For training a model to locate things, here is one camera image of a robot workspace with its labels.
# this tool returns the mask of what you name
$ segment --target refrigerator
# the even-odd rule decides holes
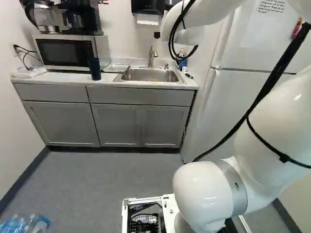
[[[285,1],[279,12],[261,12],[263,2],[246,2],[219,27],[212,59],[207,61],[206,79],[199,87],[181,149],[186,163],[216,145],[233,128],[293,39],[301,20],[299,15]],[[310,51],[311,33],[277,85],[311,64]],[[233,140],[234,136],[204,160],[233,155]]]

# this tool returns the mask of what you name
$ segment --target gray carpet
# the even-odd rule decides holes
[[[124,198],[172,193],[179,154],[51,152],[18,192],[0,222],[43,213],[49,233],[121,233]],[[272,206],[245,216],[252,233],[289,233]]]

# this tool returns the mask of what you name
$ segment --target freezer door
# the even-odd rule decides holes
[[[291,42],[299,15],[285,2],[283,13],[259,13],[262,0],[246,1],[223,21],[212,67],[271,71]],[[311,64],[311,33],[286,72]]]
[[[241,119],[259,93],[269,73],[216,71],[210,94],[198,114],[187,153],[181,151],[186,163],[216,145]],[[283,75],[277,85],[292,78]],[[222,159],[234,154],[233,138],[205,159]]]

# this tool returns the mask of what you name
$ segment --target countertop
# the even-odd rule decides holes
[[[74,72],[51,72],[40,74],[32,78],[16,78],[12,77],[12,83],[27,83],[27,84],[52,84],[52,85],[77,85],[77,86],[102,86],[102,87],[128,87],[128,88],[152,88],[152,89],[186,89],[197,90],[198,84],[180,73],[184,83],[167,83],[167,82],[114,82],[113,80],[118,75],[117,73],[102,73],[102,79],[99,81],[92,80],[89,73],[74,73]]]

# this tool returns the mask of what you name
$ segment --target microwave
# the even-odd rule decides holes
[[[38,34],[33,38],[46,69],[89,71],[89,58],[99,58],[101,69],[111,63],[105,35]]]

